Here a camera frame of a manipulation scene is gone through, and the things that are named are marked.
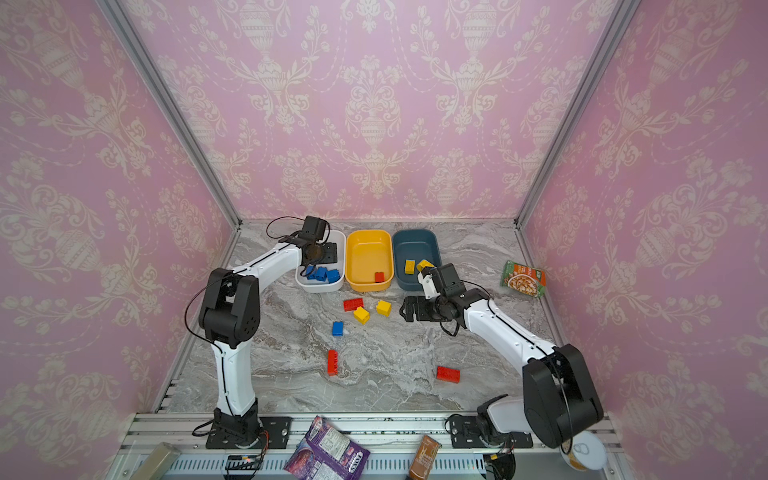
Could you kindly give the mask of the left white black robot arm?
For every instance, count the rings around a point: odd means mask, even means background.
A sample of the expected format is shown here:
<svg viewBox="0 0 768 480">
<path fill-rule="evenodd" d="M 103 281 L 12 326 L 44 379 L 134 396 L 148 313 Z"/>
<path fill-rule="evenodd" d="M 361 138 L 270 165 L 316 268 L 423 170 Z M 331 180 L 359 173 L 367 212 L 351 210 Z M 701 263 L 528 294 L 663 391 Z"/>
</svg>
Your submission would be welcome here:
<svg viewBox="0 0 768 480">
<path fill-rule="evenodd" d="M 233 270 L 211 272 L 198 317 L 203 339 L 213 350 L 218 384 L 208 449 L 285 446 L 287 437 L 281 432 L 290 426 L 290 419 L 263 423 L 252 384 L 250 349 L 261 321 L 261 293 L 284 274 L 313 261 L 339 260 L 340 250 L 336 242 L 288 240 Z"/>
</svg>

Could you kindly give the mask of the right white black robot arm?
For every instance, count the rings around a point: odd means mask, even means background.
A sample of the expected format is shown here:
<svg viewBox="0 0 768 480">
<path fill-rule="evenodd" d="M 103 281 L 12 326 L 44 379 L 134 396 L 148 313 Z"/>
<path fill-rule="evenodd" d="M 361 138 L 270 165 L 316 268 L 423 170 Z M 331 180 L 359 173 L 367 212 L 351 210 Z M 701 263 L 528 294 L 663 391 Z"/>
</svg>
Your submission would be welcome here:
<svg viewBox="0 0 768 480">
<path fill-rule="evenodd" d="M 522 395 L 504 394 L 477 408 L 475 424 L 490 446 L 523 434 L 564 453 L 593 437 L 604 409 L 581 351 L 557 346 L 504 314 L 483 289 L 448 297 L 408 296 L 399 314 L 408 322 L 454 321 L 491 345 L 522 380 Z"/>
</svg>

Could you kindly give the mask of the white plastic container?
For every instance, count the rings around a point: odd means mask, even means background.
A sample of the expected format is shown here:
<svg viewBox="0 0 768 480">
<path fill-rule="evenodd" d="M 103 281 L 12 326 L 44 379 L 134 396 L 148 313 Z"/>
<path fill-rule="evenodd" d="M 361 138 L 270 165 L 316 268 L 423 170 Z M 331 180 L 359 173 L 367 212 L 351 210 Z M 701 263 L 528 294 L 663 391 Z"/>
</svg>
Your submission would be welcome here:
<svg viewBox="0 0 768 480">
<path fill-rule="evenodd" d="M 346 250 L 346 235 L 339 230 L 331 230 L 328 241 L 336 242 L 338 246 L 338 261 L 333 264 L 319 265 L 325 267 L 328 271 L 338 269 L 341 272 L 342 279 L 334 284 L 321 282 L 318 280 L 308 280 L 306 277 L 300 275 L 302 268 L 298 268 L 295 272 L 295 281 L 297 284 L 307 293 L 321 294 L 331 293 L 341 289 L 345 281 L 345 250 Z"/>
</svg>

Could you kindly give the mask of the red long lego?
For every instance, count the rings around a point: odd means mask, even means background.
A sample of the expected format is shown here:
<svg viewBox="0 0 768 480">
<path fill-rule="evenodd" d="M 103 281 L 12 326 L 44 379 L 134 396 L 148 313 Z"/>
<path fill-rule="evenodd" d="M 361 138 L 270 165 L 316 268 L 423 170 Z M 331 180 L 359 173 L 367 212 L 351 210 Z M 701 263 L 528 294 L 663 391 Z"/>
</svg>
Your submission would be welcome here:
<svg viewBox="0 0 768 480">
<path fill-rule="evenodd" d="M 438 366 L 436 368 L 436 379 L 439 381 L 459 384 L 461 381 L 461 372 L 458 369 Z"/>
</svg>

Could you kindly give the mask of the yellow long lego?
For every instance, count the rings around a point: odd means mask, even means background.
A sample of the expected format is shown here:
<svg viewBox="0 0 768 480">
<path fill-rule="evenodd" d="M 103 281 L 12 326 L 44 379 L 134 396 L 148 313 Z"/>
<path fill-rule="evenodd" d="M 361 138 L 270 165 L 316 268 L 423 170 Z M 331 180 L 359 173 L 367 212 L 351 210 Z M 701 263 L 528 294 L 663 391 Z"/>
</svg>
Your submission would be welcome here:
<svg viewBox="0 0 768 480">
<path fill-rule="evenodd" d="M 418 270 L 419 272 L 423 271 L 425 268 L 433 268 L 433 267 L 434 267 L 434 265 L 433 265 L 433 264 L 432 264 L 430 261 L 428 261 L 428 260 L 426 260 L 426 259 L 423 259 L 423 260 L 421 260 L 421 261 L 420 261 L 420 262 L 419 262 L 419 263 L 416 265 L 416 268 L 417 268 L 417 270 Z"/>
</svg>

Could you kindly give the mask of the yellow plastic container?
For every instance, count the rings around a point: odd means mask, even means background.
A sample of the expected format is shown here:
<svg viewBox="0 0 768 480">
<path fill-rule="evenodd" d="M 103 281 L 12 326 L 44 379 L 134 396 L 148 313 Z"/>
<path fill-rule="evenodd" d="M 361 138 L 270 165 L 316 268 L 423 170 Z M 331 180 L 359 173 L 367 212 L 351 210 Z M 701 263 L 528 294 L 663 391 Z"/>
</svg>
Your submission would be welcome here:
<svg viewBox="0 0 768 480">
<path fill-rule="evenodd" d="M 346 245 L 345 277 L 350 287 L 360 293 L 387 290 L 394 279 L 391 235 L 381 229 L 352 232 Z M 385 281 L 375 282 L 375 273 L 383 272 Z"/>
</svg>

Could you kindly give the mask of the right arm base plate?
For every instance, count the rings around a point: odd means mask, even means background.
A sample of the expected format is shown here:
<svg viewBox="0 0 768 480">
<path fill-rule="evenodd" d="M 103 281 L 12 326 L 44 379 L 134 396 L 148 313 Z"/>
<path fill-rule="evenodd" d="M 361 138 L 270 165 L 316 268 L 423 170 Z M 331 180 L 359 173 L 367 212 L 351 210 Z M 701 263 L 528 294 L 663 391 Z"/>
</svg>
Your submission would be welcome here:
<svg viewBox="0 0 768 480">
<path fill-rule="evenodd" d="M 488 421 L 476 415 L 452 414 L 444 422 L 446 433 L 455 449 L 529 449 L 533 439 L 529 433 L 498 433 Z"/>
</svg>

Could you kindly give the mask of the dark teal plastic container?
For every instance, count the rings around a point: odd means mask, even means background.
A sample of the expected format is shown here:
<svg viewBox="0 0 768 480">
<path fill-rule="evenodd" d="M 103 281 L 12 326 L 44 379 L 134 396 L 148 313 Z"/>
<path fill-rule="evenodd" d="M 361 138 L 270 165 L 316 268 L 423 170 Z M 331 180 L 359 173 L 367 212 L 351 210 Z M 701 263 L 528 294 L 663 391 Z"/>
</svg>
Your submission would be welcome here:
<svg viewBox="0 0 768 480">
<path fill-rule="evenodd" d="M 399 230 L 392 236 L 392 248 L 395 280 L 404 291 L 421 291 L 417 279 L 418 270 L 415 269 L 414 274 L 405 272 L 407 260 L 412 260 L 415 265 L 422 260 L 427 260 L 435 266 L 442 265 L 437 236 L 431 230 Z"/>
</svg>

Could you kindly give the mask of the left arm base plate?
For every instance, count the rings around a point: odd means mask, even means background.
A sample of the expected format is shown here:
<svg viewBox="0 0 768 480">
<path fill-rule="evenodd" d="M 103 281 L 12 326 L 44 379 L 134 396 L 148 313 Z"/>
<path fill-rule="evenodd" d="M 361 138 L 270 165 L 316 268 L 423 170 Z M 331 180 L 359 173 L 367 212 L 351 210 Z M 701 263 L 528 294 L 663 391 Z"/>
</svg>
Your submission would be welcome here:
<svg viewBox="0 0 768 480">
<path fill-rule="evenodd" d="M 209 450 L 283 450 L 287 447 L 290 417 L 231 417 L 215 419 L 205 447 Z"/>
</svg>

